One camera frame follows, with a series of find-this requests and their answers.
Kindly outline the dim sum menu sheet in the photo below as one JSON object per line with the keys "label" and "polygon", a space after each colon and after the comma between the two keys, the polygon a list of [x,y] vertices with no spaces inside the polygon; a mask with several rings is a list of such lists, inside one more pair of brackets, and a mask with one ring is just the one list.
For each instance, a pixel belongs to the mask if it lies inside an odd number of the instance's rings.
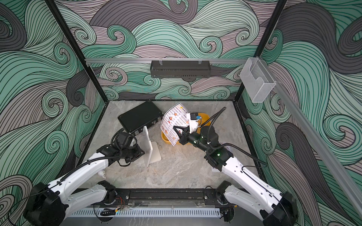
{"label": "dim sum menu sheet", "polygon": [[178,103],[164,114],[160,128],[172,146],[175,146],[180,139],[173,127],[187,127],[189,125],[187,113],[189,113],[188,110]]}

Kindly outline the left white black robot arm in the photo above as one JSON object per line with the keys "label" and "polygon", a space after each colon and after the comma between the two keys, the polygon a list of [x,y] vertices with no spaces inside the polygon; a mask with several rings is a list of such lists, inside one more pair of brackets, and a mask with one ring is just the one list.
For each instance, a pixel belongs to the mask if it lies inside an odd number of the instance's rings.
{"label": "left white black robot arm", "polygon": [[67,174],[48,184],[35,185],[23,217],[33,226],[58,226],[74,212],[92,204],[114,204],[116,188],[105,180],[81,192],[77,192],[77,189],[113,163],[124,160],[127,167],[144,154],[135,136],[125,132],[116,133],[110,144],[101,146],[87,161]]}

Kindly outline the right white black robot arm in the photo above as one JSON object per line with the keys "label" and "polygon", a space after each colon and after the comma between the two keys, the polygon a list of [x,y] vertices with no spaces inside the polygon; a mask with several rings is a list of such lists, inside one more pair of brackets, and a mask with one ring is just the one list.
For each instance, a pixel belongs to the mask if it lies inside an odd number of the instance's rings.
{"label": "right white black robot arm", "polygon": [[260,219],[265,226],[293,226],[298,219],[295,197],[281,192],[264,182],[234,154],[228,150],[233,144],[220,144],[213,126],[205,126],[200,132],[190,132],[189,127],[174,126],[179,143],[192,144],[205,152],[206,161],[221,173],[229,176],[242,189],[224,182],[219,189],[222,201],[235,204]]}

